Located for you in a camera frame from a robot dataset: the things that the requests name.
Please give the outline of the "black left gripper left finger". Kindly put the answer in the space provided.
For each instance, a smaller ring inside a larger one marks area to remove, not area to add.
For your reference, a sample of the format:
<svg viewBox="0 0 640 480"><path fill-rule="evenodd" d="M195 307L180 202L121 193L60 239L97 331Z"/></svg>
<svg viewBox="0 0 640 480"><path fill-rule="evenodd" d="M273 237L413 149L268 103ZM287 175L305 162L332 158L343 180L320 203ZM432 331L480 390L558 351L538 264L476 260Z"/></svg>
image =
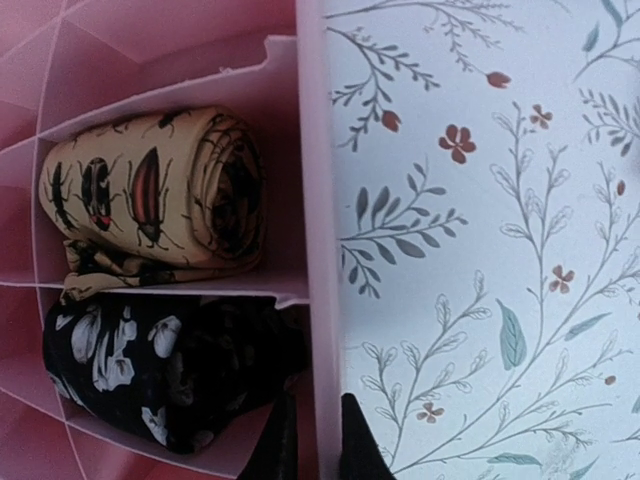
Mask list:
<svg viewBox="0 0 640 480"><path fill-rule="evenodd" d="M283 392L274 402L239 480L297 480L298 431L295 397Z"/></svg>

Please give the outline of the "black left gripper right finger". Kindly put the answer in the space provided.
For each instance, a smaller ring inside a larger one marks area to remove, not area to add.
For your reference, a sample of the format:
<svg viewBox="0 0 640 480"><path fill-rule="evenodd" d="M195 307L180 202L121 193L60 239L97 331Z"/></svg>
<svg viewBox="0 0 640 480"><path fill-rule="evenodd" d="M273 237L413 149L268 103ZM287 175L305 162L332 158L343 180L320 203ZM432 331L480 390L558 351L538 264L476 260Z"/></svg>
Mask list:
<svg viewBox="0 0 640 480"><path fill-rule="evenodd" d="M342 451L339 478L345 480L395 480L352 393L341 397Z"/></svg>

